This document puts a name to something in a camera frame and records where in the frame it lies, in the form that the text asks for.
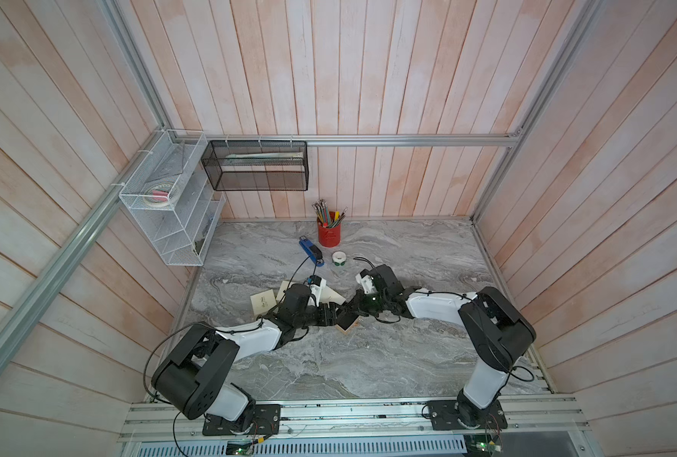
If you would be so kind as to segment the large cream jewelry box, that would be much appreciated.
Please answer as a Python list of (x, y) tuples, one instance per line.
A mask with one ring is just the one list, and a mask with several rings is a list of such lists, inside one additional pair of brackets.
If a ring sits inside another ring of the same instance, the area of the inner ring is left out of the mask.
[(315, 318), (318, 327), (337, 327), (347, 332), (358, 319), (359, 311), (343, 296), (328, 287), (321, 291)]

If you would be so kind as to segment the small cream jewelry box front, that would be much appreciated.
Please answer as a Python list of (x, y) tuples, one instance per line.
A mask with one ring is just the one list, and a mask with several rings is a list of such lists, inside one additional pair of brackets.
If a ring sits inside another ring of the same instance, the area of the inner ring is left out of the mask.
[(250, 297), (250, 300), (255, 318), (264, 316), (277, 305), (275, 292), (272, 289), (254, 294)]

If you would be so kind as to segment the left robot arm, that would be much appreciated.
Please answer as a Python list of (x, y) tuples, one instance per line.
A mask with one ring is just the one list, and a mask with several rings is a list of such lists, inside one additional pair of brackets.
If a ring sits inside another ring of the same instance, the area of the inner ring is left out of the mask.
[(254, 398), (227, 383), (233, 364), (298, 342), (299, 331), (338, 324), (344, 314), (340, 304), (321, 303), (318, 291), (317, 286), (290, 285), (254, 324), (217, 329), (194, 323), (158, 365), (151, 394), (161, 395), (190, 420), (205, 416), (244, 430), (254, 417)]

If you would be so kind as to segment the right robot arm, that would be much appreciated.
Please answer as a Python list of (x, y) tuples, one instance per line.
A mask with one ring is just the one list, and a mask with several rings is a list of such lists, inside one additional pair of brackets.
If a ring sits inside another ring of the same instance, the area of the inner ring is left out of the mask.
[(360, 316), (378, 318), (382, 312), (401, 319), (431, 319), (464, 327), (477, 353), (477, 363), (454, 404), (433, 401), (428, 412), (444, 428), (479, 428), (501, 417), (498, 396), (512, 377), (517, 360), (536, 340), (532, 324), (494, 287), (479, 292), (429, 291), (405, 288), (394, 271), (380, 265), (357, 276), (360, 288), (339, 307), (336, 325), (349, 329)]

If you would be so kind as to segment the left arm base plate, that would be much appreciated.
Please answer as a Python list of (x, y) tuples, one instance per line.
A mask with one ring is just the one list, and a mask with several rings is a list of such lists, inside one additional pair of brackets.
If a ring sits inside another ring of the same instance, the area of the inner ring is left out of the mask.
[(235, 438), (247, 436), (269, 438), (279, 432), (280, 418), (281, 406), (279, 404), (250, 403), (245, 411), (233, 421), (207, 413), (202, 434)]

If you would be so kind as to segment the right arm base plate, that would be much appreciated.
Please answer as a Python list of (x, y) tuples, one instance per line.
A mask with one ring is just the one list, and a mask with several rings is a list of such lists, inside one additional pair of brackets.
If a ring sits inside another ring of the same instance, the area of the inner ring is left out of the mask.
[(498, 399), (479, 409), (464, 399), (434, 400), (425, 404), (433, 430), (505, 430), (506, 415)]

